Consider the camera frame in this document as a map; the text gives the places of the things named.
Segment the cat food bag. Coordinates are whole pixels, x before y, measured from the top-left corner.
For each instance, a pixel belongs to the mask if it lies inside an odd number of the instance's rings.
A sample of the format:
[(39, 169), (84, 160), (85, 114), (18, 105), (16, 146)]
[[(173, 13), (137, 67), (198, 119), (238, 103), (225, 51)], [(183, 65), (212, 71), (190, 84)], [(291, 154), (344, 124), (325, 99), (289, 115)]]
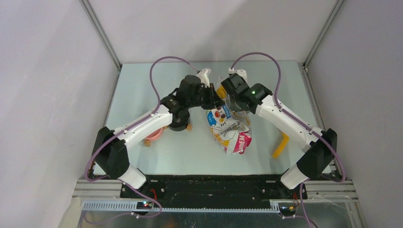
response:
[(206, 112), (207, 122), (215, 141), (227, 155), (243, 154), (249, 147), (251, 120), (246, 111), (235, 111), (231, 107), (230, 96), (221, 85), (223, 77), (218, 77), (216, 92), (225, 105)]

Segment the yellow plastic scoop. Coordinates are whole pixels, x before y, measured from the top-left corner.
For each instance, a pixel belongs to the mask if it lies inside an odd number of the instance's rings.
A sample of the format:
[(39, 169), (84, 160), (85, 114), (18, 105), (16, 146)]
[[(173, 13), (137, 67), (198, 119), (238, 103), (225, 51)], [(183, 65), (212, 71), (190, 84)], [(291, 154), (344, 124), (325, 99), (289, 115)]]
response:
[(273, 158), (278, 158), (281, 153), (284, 151), (285, 147), (287, 146), (288, 142), (289, 142), (289, 136), (286, 135), (284, 132), (281, 132), (281, 141), (280, 144), (278, 145), (278, 147), (274, 150), (272, 157)]

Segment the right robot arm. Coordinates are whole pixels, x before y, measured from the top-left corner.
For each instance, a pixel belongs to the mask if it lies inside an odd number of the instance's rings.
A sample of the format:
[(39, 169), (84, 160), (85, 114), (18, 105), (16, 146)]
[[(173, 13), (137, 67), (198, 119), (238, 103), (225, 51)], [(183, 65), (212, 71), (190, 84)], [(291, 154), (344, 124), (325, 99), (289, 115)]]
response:
[(276, 191), (281, 198), (290, 198), (300, 183), (318, 178), (334, 159), (337, 134), (332, 129), (323, 131), (303, 122), (290, 109), (276, 101), (273, 93), (264, 85), (256, 83), (249, 86), (237, 73), (224, 79), (221, 85), (231, 107), (269, 121), (304, 153), (277, 181)]

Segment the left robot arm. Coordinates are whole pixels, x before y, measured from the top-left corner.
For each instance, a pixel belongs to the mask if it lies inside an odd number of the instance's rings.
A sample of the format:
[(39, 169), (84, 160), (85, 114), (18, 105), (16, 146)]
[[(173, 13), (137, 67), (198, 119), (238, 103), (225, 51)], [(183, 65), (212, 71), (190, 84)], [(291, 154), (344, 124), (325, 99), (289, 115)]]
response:
[(130, 164), (129, 149), (152, 133), (169, 125), (184, 130), (190, 119), (189, 109), (211, 110), (223, 106), (213, 84), (204, 84), (197, 76), (187, 75), (179, 87), (165, 96), (159, 105), (140, 118), (114, 130), (103, 127), (98, 131), (91, 160), (111, 179), (132, 187), (139, 198), (148, 196), (147, 177)]

